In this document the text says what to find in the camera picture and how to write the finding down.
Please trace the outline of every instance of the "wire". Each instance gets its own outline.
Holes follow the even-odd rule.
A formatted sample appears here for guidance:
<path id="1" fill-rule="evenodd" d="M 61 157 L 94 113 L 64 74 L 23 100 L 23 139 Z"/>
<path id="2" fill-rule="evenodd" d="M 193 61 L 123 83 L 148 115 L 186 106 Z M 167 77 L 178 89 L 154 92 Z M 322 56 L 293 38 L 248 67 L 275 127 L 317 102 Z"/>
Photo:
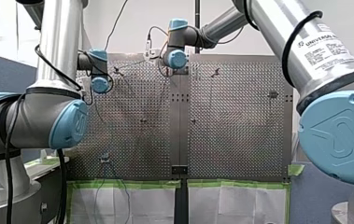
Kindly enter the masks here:
<path id="1" fill-rule="evenodd" d="M 164 29 L 160 28 L 159 26 L 152 26 L 152 27 L 150 27 L 149 32 L 148 32 L 148 35 L 151 34 L 151 31 L 152 31 L 153 29 L 157 29 L 157 30 L 161 31 L 163 34 L 168 35 L 168 33 L 167 33 Z"/>
<path id="2" fill-rule="evenodd" d="M 57 149 L 58 158 L 60 159 L 60 170 L 61 170 L 61 199 L 59 212 L 57 216 L 57 224 L 64 224 L 65 214 L 66 214 L 66 200 L 67 200 L 67 186 L 66 186 L 66 165 L 63 150 L 61 148 Z"/>
<path id="3" fill-rule="evenodd" d="M 103 171 L 104 171 L 104 174 L 103 174 L 103 181 L 101 183 L 101 185 L 98 187 L 97 191 L 95 192 L 95 199 L 94 199 L 94 220 L 95 220 L 95 223 L 98 224 L 97 222 L 97 198 L 98 198 L 98 192 L 100 191 L 101 187 L 105 184 L 105 179 L 106 179 L 106 169 L 105 169 L 105 166 L 101 163 L 101 166 L 103 167 Z"/>
<path id="4" fill-rule="evenodd" d="M 247 22 L 252 26 L 252 28 L 254 28 L 255 30 L 259 31 L 259 27 L 253 23 L 253 20 L 251 19 L 251 17 L 249 16 L 249 12 L 248 12 L 248 0 L 244 0 L 243 1 L 244 4 L 244 14 L 246 14 L 246 19 Z"/>
<path id="5" fill-rule="evenodd" d="M 288 83 L 290 83 L 292 87 L 295 86 L 293 85 L 292 79 L 290 78 L 290 72 L 288 71 L 288 59 L 290 57 L 290 50 L 292 48 L 292 44 L 295 41 L 296 36 L 302 31 L 302 29 L 308 22 L 314 20 L 315 18 L 322 18 L 322 16 L 323 16 L 322 11 L 314 11 L 310 13 L 302 21 L 299 21 L 299 23 L 296 25 L 296 27 L 293 29 L 292 33 L 290 34 L 287 43 L 285 44 L 284 50 L 282 52 L 282 57 L 281 57 L 282 73 L 284 75 L 284 78 L 288 81 Z"/>
<path id="6" fill-rule="evenodd" d="M 6 170 L 7 170 L 7 224 L 11 224 L 12 212 L 13 212 L 13 174 L 11 172 L 11 163 L 10 163 L 10 145 L 11 145 L 11 136 L 16 126 L 17 117 L 20 112 L 20 104 L 24 99 L 25 94 L 22 94 L 15 105 L 15 111 L 13 118 L 7 129 L 7 137 L 5 143 L 5 161 L 6 161 Z"/>
<path id="7" fill-rule="evenodd" d="M 202 44 L 202 47 L 200 47 L 200 50 L 203 50 L 204 49 L 204 40 L 203 40 L 203 37 L 200 35 L 200 33 L 201 33 L 200 29 L 198 29 L 197 27 L 191 26 L 191 25 L 189 25 L 189 27 L 191 27 L 194 30 L 194 32 L 196 32 L 197 36 L 199 37 L 200 43 Z"/>
<path id="8" fill-rule="evenodd" d="M 39 58 L 43 60 L 43 62 L 45 62 L 48 66 L 50 66 L 57 73 L 58 76 L 63 77 L 66 80 L 68 80 L 70 83 L 74 84 L 74 86 L 77 87 L 77 91 L 81 91 L 81 86 L 79 84 L 77 84 L 77 82 L 74 79 L 70 78 L 65 73 L 63 73 L 61 70 L 56 68 L 53 64 L 51 64 L 51 62 L 45 57 L 45 55 L 43 55 L 42 51 L 40 51 L 39 45 L 37 45 L 35 47 L 35 52 L 36 52 L 37 56 L 39 56 Z"/>
<path id="9" fill-rule="evenodd" d="M 108 124 L 104 121 L 104 119 L 102 118 L 102 116 L 101 116 L 101 114 L 100 114 L 100 112 L 99 112 L 99 110 L 98 110 L 97 101 L 95 100 L 95 97 L 94 97 L 94 108 L 95 108 L 95 111 L 96 111 L 96 113 L 97 113 L 98 118 L 107 126 Z M 114 178 L 115 178 L 115 179 L 118 179 L 118 180 L 122 183 L 122 185 L 123 185 L 123 187 L 124 187 L 124 191 L 125 191 L 125 193 L 126 193 L 126 195 L 127 195 L 128 214 L 127 214 L 127 218 L 126 218 L 126 221 L 125 221 L 125 224 L 127 224 L 128 221 L 130 220 L 130 213 L 131 213 L 131 198 L 130 198 L 130 193 L 128 192 L 127 186 L 126 186 L 126 184 L 124 183 L 124 181 L 123 181 L 120 177 L 118 177 L 118 176 L 116 175 L 115 167 L 113 166 L 113 163 L 112 163 L 112 162 L 110 163 L 110 168 L 111 168 L 111 171 L 112 171 L 112 174 L 113 174 Z M 98 187 L 97 192 L 96 192 L 96 194 L 95 194 L 94 207 L 96 206 L 96 201 L 97 201 L 97 197 L 98 197 L 98 191 L 99 191 L 100 188 L 104 185 L 105 179 L 106 179 L 106 177 L 105 177 L 105 172 L 104 172 L 103 184 L 101 184 L 101 185 Z M 95 222 L 97 222 L 95 214 L 96 214 L 96 212 L 95 212 L 95 210 L 94 210 L 94 219 L 95 219 Z"/>
<path id="10" fill-rule="evenodd" d="M 92 105 L 92 102 L 93 102 L 93 99 L 92 99 L 92 87 L 90 87 L 90 98 L 91 98 L 90 102 L 87 103 L 87 101 L 85 99 L 85 96 L 83 96 L 83 101 L 84 101 L 84 103 L 86 103 L 86 105 Z"/>
<path id="11" fill-rule="evenodd" d="M 126 184 L 124 183 L 124 181 L 123 181 L 120 177 L 118 177 L 118 176 L 116 175 L 116 171 L 115 171 L 115 167 L 113 166 L 113 163 L 110 163 L 110 169 L 111 169 L 111 171 L 112 171 L 113 177 L 115 177 L 115 179 L 118 179 L 118 180 L 121 182 L 121 184 L 123 185 L 123 187 L 124 187 L 124 192 L 126 192 L 126 195 L 127 195 L 128 214 L 127 214 L 126 221 L 124 222 L 124 224 L 127 224 L 128 221 L 130 220 L 130 213 L 131 213 L 131 208 L 130 208 L 130 207 L 131 207 L 131 205 L 130 205 L 130 201 L 131 201 L 130 193 L 128 192 L 127 186 L 126 186 Z"/>
<path id="12" fill-rule="evenodd" d="M 116 18 L 115 23 L 113 24 L 112 31 L 110 32 L 109 36 L 107 37 L 106 45 L 105 45 L 104 50 L 107 50 L 107 46 L 109 45 L 109 39 L 110 39 L 110 37 L 113 35 L 113 33 L 115 32 L 116 25 L 118 24 L 118 21 L 119 21 L 119 19 L 120 19 L 121 13 L 123 12 L 124 7 L 126 6 L 127 2 L 128 2 L 128 0 L 125 0 L 123 6 L 121 7 L 121 10 L 120 10 L 120 12 L 119 12 L 119 15 L 118 15 L 118 17 Z"/>
<path id="13" fill-rule="evenodd" d="M 240 31 L 237 33 L 237 35 L 235 35 L 235 37 L 233 37 L 230 40 L 224 41 L 224 42 L 218 42 L 218 44 L 229 44 L 230 42 L 236 40 L 237 37 L 239 37 L 241 35 L 241 32 L 243 32 L 244 26 L 241 27 Z"/>
<path id="14" fill-rule="evenodd" d="M 171 75 L 171 76 L 166 75 L 166 74 L 163 72 L 162 68 L 160 67 L 160 62 L 161 62 L 161 60 L 162 60 L 162 53 L 163 53 L 163 50 L 164 50 L 164 48 L 165 48 L 165 46 L 166 46 L 167 44 L 168 44 L 168 41 L 166 41 L 166 42 L 164 43 L 162 49 L 160 50 L 159 60 L 157 60 L 157 68 L 159 69 L 159 73 L 160 73 L 163 77 L 171 77 L 171 76 L 173 76 L 173 75 Z"/>
<path id="15" fill-rule="evenodd" d="M 230 40 L 224 41 L 224 42 L 217 42 L 215 40 L 210 39 L 204 31 L 200 31 L 201 35 L 205 38 L 205 40 L 208 40 L 209 42 L 213 43 L 213 44 L 229 44 L 230 42 L 236 40 L 237 37 L 239 37 L 241 35 L 241 32 L 243 32 L 244 26 L 241 27 L 240 31 L 238 31 L 237 35 L 235 35 L 235 37 L 233 37 Z"/>

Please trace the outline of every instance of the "white paper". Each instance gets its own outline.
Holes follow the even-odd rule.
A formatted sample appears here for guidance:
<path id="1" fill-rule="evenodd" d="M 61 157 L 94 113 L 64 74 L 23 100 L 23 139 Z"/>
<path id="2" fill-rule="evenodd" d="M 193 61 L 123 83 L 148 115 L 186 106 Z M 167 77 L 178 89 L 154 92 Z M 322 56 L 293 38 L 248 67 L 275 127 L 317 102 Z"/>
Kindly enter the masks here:
<path id="1" fill-rule="evenodd" d="M 133 216 L 173 217 L 174 189 L 133 189 Z"/>
<path id="2" fill-rule="evenodd" d="M 285 224 L 285 189 L 189 188 L 194 224 Z"/>
<path id="3" fill-rule="evenodd" d="M 73 192 L 72 211 L 74 215 L 94 215 L 94 202 L 97 189 L 75 189 Z M 113 189 L 99 189 L 96 200 L 98 216 L 113 216 Z"/>
<path id="4" fill-rule="evenodd" d="M 217 224 L 220 188 L 189 188 L 189 221 Z"/>
<path id="5" fill-rule="evenodd" d="M 71 203 L 71 223 L 74 224 L 173 224 L 174 189 L 125 189 L 101 188 L 96 201 L 97 189 L 74 189 Z"/>
<path id="6" fill-rule="evenodd" d="M 250 217 L 255 213 L 256 189 L 221 187 L 219 214 Z"/>
<path id="7" fill-rule="evenodd" d="M 258 189 L 255 215 L 264 218 L 264 223 L 285 224 L 286 198 L 284 189 Z"/>

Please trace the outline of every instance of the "metal bracket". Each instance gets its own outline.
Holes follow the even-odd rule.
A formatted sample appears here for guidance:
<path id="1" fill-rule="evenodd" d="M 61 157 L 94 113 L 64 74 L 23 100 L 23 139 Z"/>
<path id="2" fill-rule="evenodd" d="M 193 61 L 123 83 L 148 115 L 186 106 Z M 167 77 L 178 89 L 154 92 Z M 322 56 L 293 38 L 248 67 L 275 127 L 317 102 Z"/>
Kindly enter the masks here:
<path id="1" fill-rule="evenodd" d="M 173 175 L 186 175 L 188 173 L 187 165 L 174 165 L 171 169 Z"/>

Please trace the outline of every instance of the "metal pole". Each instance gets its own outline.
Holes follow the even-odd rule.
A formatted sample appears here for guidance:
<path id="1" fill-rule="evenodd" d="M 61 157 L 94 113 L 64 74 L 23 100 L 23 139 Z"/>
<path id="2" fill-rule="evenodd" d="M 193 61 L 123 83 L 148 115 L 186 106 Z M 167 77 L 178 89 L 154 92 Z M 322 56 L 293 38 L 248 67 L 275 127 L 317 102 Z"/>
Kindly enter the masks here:
<path id="1" fill-rule="evenodd" d="M 200 0 L 195 0 L 195 26 L 197 29 L 200 29 Z M 195 53 L 199 54 L 200 53 L 200 48 L 195 49 Z"/>

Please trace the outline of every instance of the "perforated metal panel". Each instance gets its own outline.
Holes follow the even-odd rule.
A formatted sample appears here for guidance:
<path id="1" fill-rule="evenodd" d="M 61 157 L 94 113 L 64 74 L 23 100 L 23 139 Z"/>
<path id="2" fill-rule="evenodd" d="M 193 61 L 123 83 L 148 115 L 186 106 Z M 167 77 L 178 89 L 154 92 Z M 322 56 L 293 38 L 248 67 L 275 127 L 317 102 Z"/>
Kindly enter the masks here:
<path id="1" fill-rule="evenodd" d="M 273 57 L 193 56 L 189 177 L 283 180 L 291 101 Z"/>
<path id="2" fill-rule="evenodd" d="M 171 179 L 179 164 L 188 178 L 287 176 L 292 91 L 274 57 L 192 55 L 190 74 L 171 79 L 141 55 L 109 58 L 109 71 L 123 76 L 111 75 L 114 90 L 95 97 L 104 121 L 91 106 L 85 139 L 67 154 L 69 178 Z M 115 172 L 99 163 L 106 152 Z"/>
<path id="3" fill-rule="evenodd" d="M 158 73 L 157 66 L 139 63 L 142 55 L 110 54 L 109 58 L 108 71 L 116 66 L 123 76 L 111 75 L 113 91 L 95 96 L 101 118 L 92 105 L 85 138 L 68 153 L 69 178 L 113 177 L 111 164 L 99 163 L 106 152 L 118 177 L 171 178 L 169 79 Z"/>

